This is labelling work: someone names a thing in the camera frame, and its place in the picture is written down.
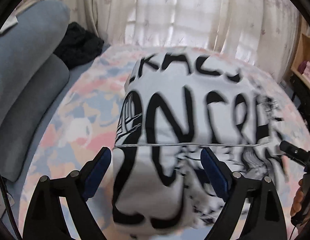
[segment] black fluffy cloth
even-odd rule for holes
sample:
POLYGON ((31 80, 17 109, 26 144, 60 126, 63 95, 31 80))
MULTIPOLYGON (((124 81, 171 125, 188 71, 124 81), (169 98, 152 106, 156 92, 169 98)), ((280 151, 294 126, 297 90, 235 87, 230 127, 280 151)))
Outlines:
POLYGON ((78 23, 68 25, 66 34, 54 51, 69 69, 86 64, 102 53, 104 41, 78 23))

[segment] wooden shelf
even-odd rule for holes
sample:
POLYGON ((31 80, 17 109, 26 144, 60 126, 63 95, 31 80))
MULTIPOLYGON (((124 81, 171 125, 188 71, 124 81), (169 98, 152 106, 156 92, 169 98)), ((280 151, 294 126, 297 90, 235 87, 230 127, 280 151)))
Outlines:
POLYGON ((310 90, 310 82, 306 80, 300 72, 298 72, 298 67, 302 63, 303 60, 307 60, 310 62, 310 38, 305 36, 304 34, 300 35, 299 44, 297 47, 297 51, 295 54, 295 58, 293 64, 291 66, 292 72, 297 75, 303 83, 308 87, 310 90))

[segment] human hand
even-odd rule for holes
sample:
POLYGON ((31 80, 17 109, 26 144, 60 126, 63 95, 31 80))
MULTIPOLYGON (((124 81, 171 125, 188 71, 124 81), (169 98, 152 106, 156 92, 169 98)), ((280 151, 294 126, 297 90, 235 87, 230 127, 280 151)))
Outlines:
MULTIPOLYGON (((291 217, 295 216, 295 214, 302 209, 301 203, 305 197, 304 193, 302 192, 302 184, 303 184, 303 179, 299 181, 300 188, 297 190, 294 200, 293 200, 293 204, 291 208, 291 217)), ((304 228, 304 226, 306 225, 309 219, 310 219, 310 209, 305 219, 303 220, 303 222, 297 227, 299 233, 302 231, 302 229, 304 228)))

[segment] blue gripper pad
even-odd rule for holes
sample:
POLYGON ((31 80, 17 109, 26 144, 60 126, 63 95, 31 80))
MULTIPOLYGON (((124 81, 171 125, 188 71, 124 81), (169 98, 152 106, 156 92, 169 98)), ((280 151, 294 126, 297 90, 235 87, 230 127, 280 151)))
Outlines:
POLYGON ((222 198, 224 202, 228 199, 228 182, 218 167, 219 160, 210 148, 202 149, 200 153, 200 162, 204 171, 217 195, 222 198))
POLYGON ((111 159, 111 150, 107 148, 84 182, 84 192, 82 193, 82 197, 85 201, 95 195, 109 165, 111 164, 111 159))

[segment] gray cushion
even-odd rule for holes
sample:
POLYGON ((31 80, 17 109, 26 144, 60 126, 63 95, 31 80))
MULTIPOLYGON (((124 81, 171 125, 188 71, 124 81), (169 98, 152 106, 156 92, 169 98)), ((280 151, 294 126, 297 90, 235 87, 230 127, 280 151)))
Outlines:
POLYGON ((31 78, 0 127, 0 173, 15 181, 42 116, 67 84, 69 71, 55 55, 31 78))
POLYGON ((57 0, 41 1, 18 16, 0 37, 0 125, 28 81, 62 40, 69 9, 57 0))

